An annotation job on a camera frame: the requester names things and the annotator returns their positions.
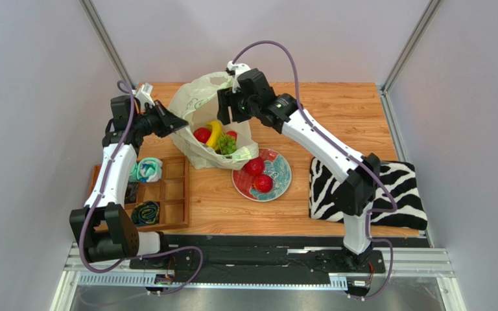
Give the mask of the red strawberry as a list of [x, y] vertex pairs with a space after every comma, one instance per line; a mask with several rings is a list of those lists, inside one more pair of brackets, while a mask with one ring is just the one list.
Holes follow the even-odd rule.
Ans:
[[230, 137], [233, 137], [234, 140], [237, 140], [237, 133], [235, 131], [228, 131], [226, 132], [226, 135], [229, 135]]

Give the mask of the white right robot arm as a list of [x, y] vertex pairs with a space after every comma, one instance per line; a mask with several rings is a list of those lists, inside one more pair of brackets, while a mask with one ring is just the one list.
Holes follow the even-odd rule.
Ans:
[[303, 146], [321, 162], [339, 186], [333, 192], [333, 203], [343, 214], [344, 247], [354, 255], [371, 249], [367, 235], [366, 212], [372, 208], [378, 188], [380, 160], [362, 155], [323, 126], [289, 95], [275, 94], [265, 75], [245, 64], [228, 64], [226, 72], [233, 77], [232, 86], [217, 92], [217, 117], [223, 124], [258, 119]]

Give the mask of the red round fruit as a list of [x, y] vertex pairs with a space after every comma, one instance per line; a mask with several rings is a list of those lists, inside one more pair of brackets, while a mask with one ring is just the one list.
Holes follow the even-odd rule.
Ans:
[[244, 166], [243, 170], [250, 176], [258, 176], [265, 170], [265, 162], [261, 157], [256, 157], [249, 160]]

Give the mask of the yellow banana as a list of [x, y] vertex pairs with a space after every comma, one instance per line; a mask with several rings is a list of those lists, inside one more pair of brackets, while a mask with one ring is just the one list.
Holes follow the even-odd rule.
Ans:
[[222, 123], [220, 121], [210, 121], [206, 126], [211, 131], [211, 135], [206, 141], [206, 145], [215, 150], [219, 149], [219, 138], [222, 135]]

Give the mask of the green grape bunch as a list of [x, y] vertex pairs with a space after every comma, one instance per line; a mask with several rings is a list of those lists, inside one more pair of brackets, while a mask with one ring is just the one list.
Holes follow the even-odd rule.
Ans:
[[222, 155], [230, 155], [237, 151], [237, 140], [231, 135], [221, 135], [218, 139], [218, 144]]

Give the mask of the red apple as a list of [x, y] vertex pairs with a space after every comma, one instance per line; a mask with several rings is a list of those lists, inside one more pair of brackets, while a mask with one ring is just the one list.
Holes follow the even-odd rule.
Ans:
[[200, 127], [200, 128], [197, 128], [194, 132], [193, 132], [193, 136], [194, 138], [200, 142], [200, 143], [204, 143], [206, 144], [209, 139], [211, 138], [211, 130], [209, 128], [206, 128], [206, 127]]

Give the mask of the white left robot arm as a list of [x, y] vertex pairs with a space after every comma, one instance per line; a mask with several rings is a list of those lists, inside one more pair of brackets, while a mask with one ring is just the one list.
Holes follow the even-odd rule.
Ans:
[[112, 98], [109, 120], [102, 140], [102, 163], [95, 186], [84, 207], [74, 209], [69, 223], [84, 264], [124, 260], [160, 252], [159, 233], [140, 233], [125, 211], [125, 194], [131, 169], [146, 136], [166, 137], [188, 127], [158, 101], [146, 103], [130, 95]]

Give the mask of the pale green plastic bag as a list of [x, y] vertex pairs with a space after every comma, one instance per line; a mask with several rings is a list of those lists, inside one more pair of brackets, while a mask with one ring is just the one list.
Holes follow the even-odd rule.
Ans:
[[197, 141], [193, 132], [217, 119], [219, 103], [217, 91], [233, 84], [233, 78], [219, 71], [210, 73], [182, 85], [171, 99], [168, 110], [186, 120], [189, 125], [171, 134], [174, 145], [195, 169], [222, 168], [240, 170], [251, 159], [259, 155], [259, 147], [252, 140], [248, 121], [224, 125], [224, 132], [237, 133], [237, 150], [232, 155], [219, 155], [210, 146]]

